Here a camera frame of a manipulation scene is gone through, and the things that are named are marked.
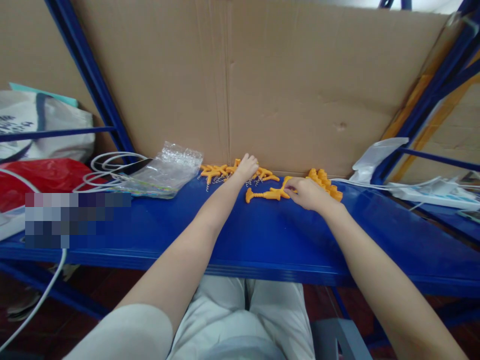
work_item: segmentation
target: red bag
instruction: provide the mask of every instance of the red bag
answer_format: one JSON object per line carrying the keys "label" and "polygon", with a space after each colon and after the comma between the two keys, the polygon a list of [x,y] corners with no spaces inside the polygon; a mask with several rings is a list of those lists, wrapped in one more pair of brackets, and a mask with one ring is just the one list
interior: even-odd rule
{"label": "red bag", "polygon": [[[69,158],[14,161],[0,165],[0,169],[27,179],[41,193],[71,193],[92,172],[85,164]],[[91,188],[86,185],[82,190]],[[0,212],[25,205],[25,194],[32,192],[16,177],[0,171]]]}

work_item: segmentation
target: white cable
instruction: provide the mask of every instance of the white cable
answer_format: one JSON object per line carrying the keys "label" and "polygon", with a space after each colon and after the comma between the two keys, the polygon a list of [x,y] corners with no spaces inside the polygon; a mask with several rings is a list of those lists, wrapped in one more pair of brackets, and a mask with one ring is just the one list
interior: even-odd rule
{"label": "white cable", "polygon": [[[104,158],[108,155],[110,156],[105,161],[99,161],[99,159]],[[83,183],[72,190],[72,193],[98,193],[113,188],[115,186],[121,185],[126,180],[123,176],[119,176],[114,174],[120,169],[126,168],[131,164],[121,165],[121,164],[111,164],[112,161],[124,157],[136,157],[140,158],[140,161],[148,159],[148,157],[137,154],[135,152],[128,152],[128,151],[114,151],[114,152],[106,152],[104,154],[98,155],[94,157],[90,162],[90,167],[92,168],[93,172],[86,174],[83,177]],[[103,178],[105,176],[111,176],[113,181],[107,183],[98,183],[94,182],[94,180]],[[93,186],[94,188],[89,190],[80,190],[85,185]]]}
{"label": "white cable", "polygon": [[330,179],[330,180],[331,181],[336,181],[336,182],[341,182],[341,183],[347,183],[347,184],[355,185],[355,186],[362,187],[362,188],[370,188],[370,189],[376,189],[376,190],[388,190],[388,189],[413,188],[413,187],[418,187],[418,186],[424,186],[424,185],[434,183],[440,178],[441,178],[441,176],[437,176],[437,177],[434,177],[431,180],[421,182],[421,183],[418,183],[418,184],[414,184],[414,185],[405,185],[405,184],[371,185],[371,184],[367,184],[367,183],[363,183],[363,182],[350,181],[350,180],[342,179],[342,178],[335,178],[335,179]]}
{"label": "white cable", "polygon": [[24,183],[25,185],[27,185],[34,193],[39,193],[40,190],[38,190],[30,181],[28,181],[26,178],[24,178],[23,176],[20,176],[10,170],[7,170],[7,169],[2,169],[0,168],[0,172],[2,173],[5,173],[5,174],[8,174],[8,175],[11,175],[13,176],[14,178],[17,178],[18,180],[20,180],[22,183]]}
{"label": "white cable", "polygon": [[415,210],[416,208],[418,208],[419,206],[422,206],[423,204],[425,204],[424,202],[419,202],[417,205],[415,205],[414,207],[411,207],[408,209],[408,211],[412,211],[412,210]]}
{"label": "white cable", "polygon": [[[25,185],[27,185],[34,193],[40,193],[40,191],[30,182],[28,181],[26,178],[24,178],[23,176],[20,176],[12,171],[9,171],[9,170],[6,170],[6,169],[2,169],[0,168],[0,172],[2,173],[6,173],[6,174],[9,174],[15,178],[17,178],[18,180],[20,180],[21,182],[23,182]],[[8,338],[7,341],[5,341],[5,343],[0,347],[0,353],[5,350],[5,348],[15,339],[15,337],[17,337],[17,335],[27,326],[27,324],[30,322],[30,320],[35,316],[35,314],[37,313],[37,311],[39,310],[39,308],[42,306],[42,304],[44,303],[45,299],[47,298],[47,296],[49,295],[49,292],[50,290],[52,289],[52,287],[54,286],[55,284],[55,281],[57,281],[57,278],[59,277],[60,275],[60,272],[62,272],[62,268],[64,267],[64,264],[65,264],[65,260],[67,259],[67,249],[63,248],[61,250],[61,259],[60,259],[60,264],[58,264],[58,268],[56,269],[55,271],[55,274],[53,274],[53,277],[51,278],[50,280],[50,283],[48,284],[48,286],[46,287],[45,291],[43,292],[43,295],[41,296],[41,298],[38,300],[38,302],[36,303],[36,306],[33,308],[33,310],[31,311],[30,315],[28,315],[28,317],[23,321],[23,323],[20,325],[20,327]]]}
{"label": "white cable", "polygon": [[0,353],[5,350],[5,348],[15,339],[15,337],[27,326],[27,324],[30,322],[30,320],[35,316],[39,308],[42,306],[44,303],[45,299],[49,295],[50,290],[54,286],[55,281],[59,277],[60,273],[62,272],[62,268],[64,267],[65,264],[65,259],[67,258],[67,249],[62,249],[61,250],[61,259],[60,263],[58,264],[58,268],[55,271],[55,274],[50,280],[50,283],[46,287],[43,295],[41,296],[40,300],[38,300],[35,308],[31,311],[30,315],[25,319],[25,321],[20,325],[20,327],[10,336],[10,338],[5,341],[5,343],[0,347]]}

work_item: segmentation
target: white pants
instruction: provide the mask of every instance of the white pants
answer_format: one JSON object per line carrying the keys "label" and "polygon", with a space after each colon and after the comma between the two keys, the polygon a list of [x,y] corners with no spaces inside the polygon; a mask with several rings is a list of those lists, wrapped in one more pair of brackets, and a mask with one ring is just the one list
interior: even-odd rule
{"label": "white pants", "polygon": [[168,359],[196,359],[213,345],[238,336],[271,340],[289,360],[315,359],[302,284],[205,275]]}

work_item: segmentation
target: white sleeve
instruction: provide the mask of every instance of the white sleeve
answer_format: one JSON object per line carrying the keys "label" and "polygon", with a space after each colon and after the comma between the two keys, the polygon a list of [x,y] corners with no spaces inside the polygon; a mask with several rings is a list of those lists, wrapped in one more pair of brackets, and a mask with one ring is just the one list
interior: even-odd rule
{"label": "white sleeve", "polygon": [[172,341],[172,323],[163,311],[131,304],[108,314],[64,359],[164,360]]}

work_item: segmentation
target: hand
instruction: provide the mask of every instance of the hand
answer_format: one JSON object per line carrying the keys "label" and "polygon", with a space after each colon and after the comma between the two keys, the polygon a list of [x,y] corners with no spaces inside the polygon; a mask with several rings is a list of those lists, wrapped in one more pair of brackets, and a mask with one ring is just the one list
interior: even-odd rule
{"label": "hand", "polygon": [[322,216],[329,210],[342,206],[312,179],[293,177],[286,183],[285,192],[302,208],[314,210]]}
{"label": "hand", "polygon": [[233,176],[242,180],[242,182],[246,183],[248,180],[252,178],[252,176],[257,172],[259,169],[258,160],[255,156],[249,156],[247,153],[240,161],[235,173]]}

